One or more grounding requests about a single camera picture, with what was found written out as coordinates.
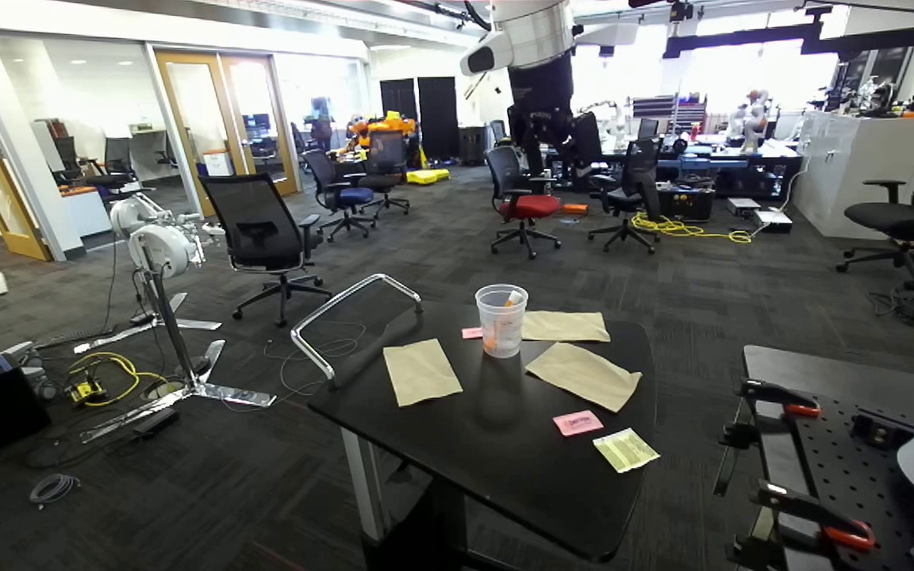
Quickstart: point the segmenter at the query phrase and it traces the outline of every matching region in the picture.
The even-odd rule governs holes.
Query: black office chair
[[[914,289],[914,198],[912,202],[897,201],[903,182],[866,182],[868,188],[884,188],[887,202],[854,202],[843,216],[863,228],[883,231],[887,245],[851,248],[838,272],[848,272],[851,264],[891,260],[907,270],[903,289]]]
[[[560,210],[560,201],[552,194],[541,194],[541,183],[532,183],[522,178],[518,148],[513,145],[496,145],[485,156],[487,175],[493,175],[493,210],[504,221],[518,221],[518,228],[496,231],[493,254],[499,254],[499,245],[521,240],[528,248],[528,258],[536,260],[532,240],[552,240],[552,251],[560,248],[554,235],[541,235],[532,228],[536,220],[549,220]]]
[[[377,208],[399,208],[408,216],[411,202],[405,198],[389,198],[394,188],[405,182],[405,148],[399,134],[373,134],[368,143],[364,171],[355,175],[355,183],[379,194]]]
[[[608,183],[608,178],[597,178],[604,210],[621,216],[621,221],[587,231],[587,240],[593,240],[597,235],[608,235],[608,240],[604,245],[604,251],[608,251],[612,240],[635,237],[647,254],[653,254],[653,245],[659,237],[632,225],[632,213],[638,210],[645,210],[647,220],[659,220],[653,175],[657,175],[657,143],[635,140],[624,148],[619,183]]]
[[[337,178],[337,166],[329,161],[328,153],[303,153],[300,161],[309,175],[316,182],[316,202],[329,213],[340,213],[340,220],[322,225],[322,231],[329,231],[328,240],[332,240],[337,231],[355,231],[355,228],[363,231],[363,237],[368,237],[373,220],[357,213],[363,208],[373,202],[373,190]]]
[[[284,328],[284,302],[293,291],[328,295],[316,276],[287,281],[293,270],[310,268],[310,248],[316,245],[313,221],[309,216],[296,225],[287,208],[276,194],[271,175],[245,175],[245,178],[202,178],[202,190],[224,228],[229,254],[236,268],[263,268],[276,276],[260,295],[242,302],[236,309],[236,322],[242,310],[260,297],[278,295],[278,328]]]

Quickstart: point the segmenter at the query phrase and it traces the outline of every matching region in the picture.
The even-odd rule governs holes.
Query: pink sticky note
[[[604,430],[604,421],[589,409],[552,416],[552,421],[554,421],[557,436],[566,436],[566,438]]]
[[[482,341],[482,328],[464,328],[460,336],[464,341]]]

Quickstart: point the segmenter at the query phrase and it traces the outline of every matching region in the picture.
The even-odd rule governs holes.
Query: clear plastic cup
[[[477,291],[482,354],[493,359],[513,359],[521,354],[521,322],[528,291],[513,282],[487,282]]]

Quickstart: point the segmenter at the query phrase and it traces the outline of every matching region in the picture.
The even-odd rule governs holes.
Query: red office chair
[[[487,171],[493,171],[493,208],[504,221],[518,221],[518,228],[496,231],[493,254],[499,254],[499,245],[521,240],[528,248],[528,258],[536,260],[532,240],[552,240],[552,251],[560,248],[554,235],[541,235],[532,228],[536,220],[549,220],[560,210],[560,201],[552,194],[532,190],[532,183],[522,178],[518,166],[518,153],[510,145],[496,145],[487,153]]]

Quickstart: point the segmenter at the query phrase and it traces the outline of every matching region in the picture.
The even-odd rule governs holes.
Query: gray carpet
[[[621,551],[604,568],[726,568],[726,544],[748,528],[756,457],[742,457],[726,497],[711,495],[718,432],[732,413],[742,342],[815,354],[832,359],[914,370],[914,328],[873,302],[887,291],[887,268],[838,276],[842,245],[823,240],[806,221],[794,235],[761,235],[752,248],[726,240],[664,240],[653,258],[635,245],[604,254],[587,245],[589,220],[541,221],[566,237],[528,260],[518,245],[487,254],[501,225],[487,213],[485,171],[452,171],[449,183],[399,190],[411,216],[385,213],[373,237],[340,237],[316,251],[316,272],[342,289],[364,272],[389,272],[428,302],[469,302],[473,289],[510,281],[530,289],[532,309],[589,304],[635,318],[659,377],[659,485],[645,491]],[[34,268],[0,251],[8,295],[0,297],[0,346],[38,341],[53,370],[67,341],[117,328],[137,310],[122,251],[92,251],[73,264]],[[229,322],[237,297],[263,276],[236,272],[221,248],[210,264],[177,276],[188,289],[182,314],[224,322],[229,341],[217,382],[278,393],[265,413],[183,403],[175,432],[143,443],[117,443],[61,470],[83,491],[46,512],[25,506],[43,477],[22,442],[0,451],[0,568],[363,568],[349,477],[337,432],[293,393],[303,384],[284,330],[272,328],[272,302]],[[316,297],[296,297],[299,322]],[[190,334],[199,354],[210,336]],[[117,346],[139,364],[171,370],[163,341]],[[103,413],[49,405],[49,432],[95,421]],[[473,545],[528,571],[587,571],[521,528],[469,508]]]

